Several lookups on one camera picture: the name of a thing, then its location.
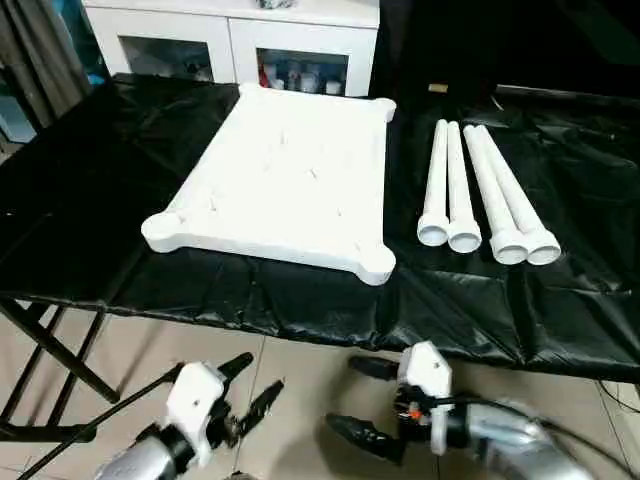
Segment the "white cabinet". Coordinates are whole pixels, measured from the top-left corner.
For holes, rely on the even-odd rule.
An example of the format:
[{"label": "white cabinet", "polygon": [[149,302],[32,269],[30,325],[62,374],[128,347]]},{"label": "white cabinet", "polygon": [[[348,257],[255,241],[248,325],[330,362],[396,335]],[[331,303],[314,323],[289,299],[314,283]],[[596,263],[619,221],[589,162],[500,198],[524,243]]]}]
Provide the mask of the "white cabinet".
[{"label": "white cabinet", "polygon": [[363,96],[379,0],[83,0],[109,72]]},{"label": "white cabinet", "polygon": [[233,18],[229,26],[238,83],[271,70],[266,81],[290,90],[305,90],[308,78],[315,92],[336,82],[347,96],[369,93],[376,30]]},{"label": "white cabinet", "polygon": [[225,17],[87,8],[111,75],[155,74],[235,82]]}]

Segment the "curtain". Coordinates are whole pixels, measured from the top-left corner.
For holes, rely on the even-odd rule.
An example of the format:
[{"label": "curtain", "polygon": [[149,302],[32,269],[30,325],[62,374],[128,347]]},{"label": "curtain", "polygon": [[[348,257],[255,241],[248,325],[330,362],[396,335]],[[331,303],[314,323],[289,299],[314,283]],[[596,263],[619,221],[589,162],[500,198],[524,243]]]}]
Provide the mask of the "curtain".
[{"label": "curtain", "polygon": [[0,0],[0,64],[13,77],[41,127],[90,91],[51,0]]}]

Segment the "tiled floor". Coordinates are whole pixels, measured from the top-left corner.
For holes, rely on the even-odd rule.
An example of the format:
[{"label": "tiled floor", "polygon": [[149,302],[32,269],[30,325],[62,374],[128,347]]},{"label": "tiled floor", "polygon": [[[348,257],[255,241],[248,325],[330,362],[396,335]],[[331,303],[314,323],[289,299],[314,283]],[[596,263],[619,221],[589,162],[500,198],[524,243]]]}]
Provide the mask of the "tiled floor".
[{"label": "tiled floor", "polygon": [[[90,314],[71,310],[57,335],[74,350],[89,327]],[[4,404],[32,342],[9,322],[0,319],[0,403]],[[236,470],[259,480],[287,479],[444,479],[486,480],[483,472],[462,453],[437,459],[426,447],[410,448],[402,469],[362,454],[324,426],[329,411],[370,418],[392,431],[393,384],[356,375],[346,367],[356,350],[288,342],[258,335],[195,327],[143,318],[110,316],[89,358],[89,365],[123,396],[137,390],[179,360],[220,363],[250,351],[256,360],[232,385],[230,400],[243,413],[252,397],[279,378],[285,390],[271,415],[242,444],[220,449],[203,471],[187,480],[222,480]],[[396,354],[387,353],[390,357]],[[456,389],[473,390],[490,398],[520,400],[539,412],[585,434],[624,455],[640,467],[640,455],[624,412],[601,395],[588,380],[497,370],[453,363]],[[30,395],[20,405],[14,421],[46,420],[65,374],[46,358],[30,385]],[[77,445],[49,465],[40,480],[92,478],[99,465],[128,446],[148,424],[163,415],[168,387],[134,404],[106,423],[98,438]],[[85,422],[108,408],[93,391],[78,383],[63,423]],[[598,478],[625,478],[584,448],[571,450]],[[0,480],[16,478],[52,445],[0,444]]]}]

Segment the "dark background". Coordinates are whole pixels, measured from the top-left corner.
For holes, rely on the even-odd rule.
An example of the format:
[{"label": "dark background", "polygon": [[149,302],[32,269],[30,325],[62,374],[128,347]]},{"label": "dark background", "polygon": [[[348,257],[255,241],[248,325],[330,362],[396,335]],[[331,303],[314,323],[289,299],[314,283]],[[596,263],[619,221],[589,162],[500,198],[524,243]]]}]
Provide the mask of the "dark background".
[{"label": "dark background", "polygon": [[372,95],[416,102],[430,83],[640,97],[640,15],[629,0],[382,0]]}]

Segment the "white cylindrical leg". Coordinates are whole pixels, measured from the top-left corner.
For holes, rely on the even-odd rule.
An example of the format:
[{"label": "white cylindrical leg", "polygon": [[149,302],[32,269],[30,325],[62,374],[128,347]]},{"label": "white cylindrical leg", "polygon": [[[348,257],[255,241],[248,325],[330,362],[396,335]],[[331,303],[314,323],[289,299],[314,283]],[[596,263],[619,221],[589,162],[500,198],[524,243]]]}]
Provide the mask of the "white cylindrical leg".
[{"label": "white cylindrical leg", "polygon": [[527,249],[529,250],[527,260],[533,265],[547,265],[556,261],[562,253],[558,240],[540,221],[540,217],[522,190],[518,179],[491,138],[489,130],[485,126],[480,126],[478,131],[482,135],[491,166],[502,189],[502,194],[507,200],[513,219],[527,241]]},{"label": "white cylindrical leg", "polygon": [[447,194],[447,121],[438,120],[431,150],[424,210],[418,221],[418,240],[430,247],[448,239],[449,219],[446,215]]},{"label": "white cylindrical leg", "polygon": [[524,235],[516,228],[498,180],[487,158],[480,132],[472,126],[464,129],[471,162],[476,172],[482,202],[491,227],[491,249],[494,258],[504,265],[514,265],[527,258]]},{"label": "white cylindrical leg", "polygon": [[447,130],[449,246],[454,252],[470,253],[480,246],[482,236],[473,218],[458,122],[449,122]]}]

